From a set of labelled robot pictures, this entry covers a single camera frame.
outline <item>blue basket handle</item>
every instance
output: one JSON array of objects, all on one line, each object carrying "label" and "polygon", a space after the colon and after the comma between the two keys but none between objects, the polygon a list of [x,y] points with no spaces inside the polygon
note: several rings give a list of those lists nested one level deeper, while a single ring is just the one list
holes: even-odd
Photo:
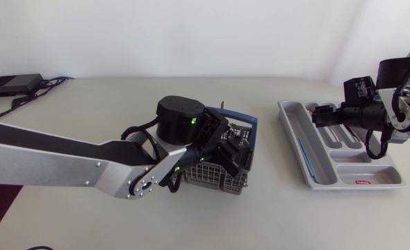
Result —
[{"label": "blue basket handle", "polygon": [[250,150],[254,151],[254,145],[256,144],[256,131],[258,128],[258,119],[250,116],[250,115],[246,115],[246,114],[242,114],[240,112],[236,112],[236,111],[232,111],[232,110],[226,110],[224,108],[213,108],[213,107],[207,107],[207,108],[212,108],[216,111],[218,111],[221,115],[223,115],[224,117],[228,117],[231,119],[235,119],[241,122],[245,122],[248,124],[252,125],[252,131],[250,132]]}]

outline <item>power adapter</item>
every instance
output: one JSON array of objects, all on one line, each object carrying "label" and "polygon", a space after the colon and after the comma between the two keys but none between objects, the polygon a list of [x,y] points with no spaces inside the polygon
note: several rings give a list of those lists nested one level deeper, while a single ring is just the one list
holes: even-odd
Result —
[{"label": "power adapter", "polygon": [[41,81],[43,78],[40,74],[0,76],[0,97],[35,94],[40,88]]}]

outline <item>white wall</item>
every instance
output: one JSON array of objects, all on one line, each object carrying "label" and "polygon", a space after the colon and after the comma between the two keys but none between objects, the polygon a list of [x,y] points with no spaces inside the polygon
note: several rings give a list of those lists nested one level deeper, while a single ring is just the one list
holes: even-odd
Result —
[{"label": "white wall", "polygon": [[291,76],[341,85],[410,51],[410,0],[2,0],[0,75]]}]

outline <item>red label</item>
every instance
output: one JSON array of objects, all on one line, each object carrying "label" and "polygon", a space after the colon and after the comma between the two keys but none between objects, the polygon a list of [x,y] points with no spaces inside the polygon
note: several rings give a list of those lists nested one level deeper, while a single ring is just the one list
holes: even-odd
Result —
[{"label": "red label", "polygon": [[370,181],[355,181],[356,182],[356,184],[359,184],[359,185],[368,185],[368,184],[370,184]]}]

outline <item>white table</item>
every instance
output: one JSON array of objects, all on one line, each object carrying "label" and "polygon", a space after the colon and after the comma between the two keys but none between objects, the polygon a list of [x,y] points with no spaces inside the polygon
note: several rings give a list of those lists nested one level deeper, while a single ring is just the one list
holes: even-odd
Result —
[{"label": "white table", "polygon": [[[167,95],[259,119],[240,196],[182,183],[134,201],[94,188],[24,187],[0,223],[0,249],[410,249],[410,140],[392,144],[407,187],[312,191],[304,183],[278,100],[342,101],[343,90],[290,78],[127,78],[68,81],[0,119],[100,143],[156,116]],[[12,98],[0,98],[0,112]]]}]

